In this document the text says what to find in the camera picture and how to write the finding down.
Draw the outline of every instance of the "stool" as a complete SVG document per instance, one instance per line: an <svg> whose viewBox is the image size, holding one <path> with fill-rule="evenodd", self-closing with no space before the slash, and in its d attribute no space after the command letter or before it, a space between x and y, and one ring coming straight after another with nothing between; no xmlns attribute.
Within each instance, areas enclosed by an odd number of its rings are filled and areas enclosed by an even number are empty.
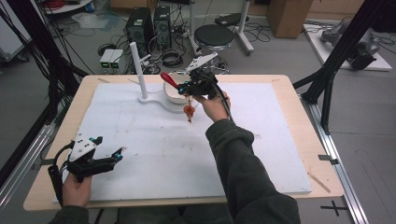
<svg viewBox="0 0 396 224"><path fill-rule="evenodd" d="M233 43L233 32L226 27L215 24L203 25L195 30L194 41L200 48L208 49L212 53L230 47ZM214 65L216 59L219 60L218 67ZM227 70L227 62L220 56L213 59L209 66L211 70L215 68L223 71L222 74L230 73Z"/></svg>

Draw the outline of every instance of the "person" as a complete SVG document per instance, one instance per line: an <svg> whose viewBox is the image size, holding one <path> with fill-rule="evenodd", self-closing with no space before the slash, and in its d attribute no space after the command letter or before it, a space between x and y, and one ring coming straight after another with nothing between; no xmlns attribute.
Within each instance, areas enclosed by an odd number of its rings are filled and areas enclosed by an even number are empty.
<svg viewBox="0 0 396 224"><path fill-rule="evenodd" d="M227 104L230 97L223 92ZM228 209L235 224L301 223L297 202L276 191L265 167L254 155L254 135L229 120L220 97L208 100L194 96L202 104L213 124L206 138L216 160L227 198ZM91 195L91 180L79 184L73 175L64 181L64 207L51 223L88 223L84 209Z"/></svg>

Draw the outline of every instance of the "floor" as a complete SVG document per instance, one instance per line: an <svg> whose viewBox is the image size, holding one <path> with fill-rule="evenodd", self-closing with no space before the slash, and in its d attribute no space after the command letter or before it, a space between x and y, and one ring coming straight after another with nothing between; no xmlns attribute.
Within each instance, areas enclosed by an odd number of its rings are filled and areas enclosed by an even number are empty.
<svg viewBox="0 0 396 224"><path fill-rule="evenodd" d="M120 17L104 14L110 20L106 29L78 29L65 13L58 18L66 30L65 37L95 74L102 74L97 49L116 35L122 35L125 21ZM213 22L217 15L209 15L206 22ZM252 17L250 22L267 25L266 19ZM270 31L264 31L270 37L269 42L252 42L255 49L247 56L243 46L237 40L219 55L223 57L232 74L284 74L291 82L298 81L319 70L321 63L305 34L296 39L274 38ZM381 34L396 41L395 35ZM248 39L254 36L247 34ZM193 56L191 46L185 41L187 52L184 66ZM396 51L396 46L387 46ZM396 68L396 55L385 49L379 54ZM87 70L85 65L72 53L76 66ZM0 68L0 148L3 166L15 147L33 125L48 103L48 81L43 78L35 62L22 63L12 61ZM334 81L332 108L330 114L330 132L338 149L347 174L361 201L367 219L371 223L394 223L396 219L396 70L389 72L351 71L340 69ZM303 93L307 87L301 87L297 93ZM32 185L36 169L29 171L7 207L0 214L1 223L46 223L56 211L26 212L23 201ZM338 204L345 202L335 200ZM326 202L299 201L303 223L314 223L321 218L323 223L351 222L347 211L340 211L338 217L332 210L318 207ZM90 211L93 223L98 210ZM100 223L114 223L116 209L106 209Z"/></svg>

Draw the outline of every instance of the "red object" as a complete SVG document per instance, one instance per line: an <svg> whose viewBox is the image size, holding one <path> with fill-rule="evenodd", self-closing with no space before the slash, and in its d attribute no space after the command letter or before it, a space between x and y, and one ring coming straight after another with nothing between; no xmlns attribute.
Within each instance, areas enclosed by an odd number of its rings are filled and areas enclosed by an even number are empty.
<svg viewBox="0 0 396 224"><path fill-rule="evenodd" d="M175 87L175 89L177 89L177 84L176 82L171 78L171 76L169 76L169 74L165 73L165 72L161 72L161 78L169 83L171 86Z"/></svg>

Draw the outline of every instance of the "sleeve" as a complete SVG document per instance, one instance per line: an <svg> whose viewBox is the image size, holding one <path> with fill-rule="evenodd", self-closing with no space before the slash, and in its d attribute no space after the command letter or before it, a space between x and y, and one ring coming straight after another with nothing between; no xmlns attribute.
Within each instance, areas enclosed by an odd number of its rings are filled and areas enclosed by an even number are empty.
<svg viewBox="0 0 396 224"><path fill-rule="evenodd" d="M78 206L65 206L49 224L88 224L88 210Z"/></svg>
<svg viewBox="0 0 396 224"><path fill-rule="evenodd" d="M222 119L206 131L231 216L237 223L300 223L297 202L276 191L253 153L254 136Z"/></svg>

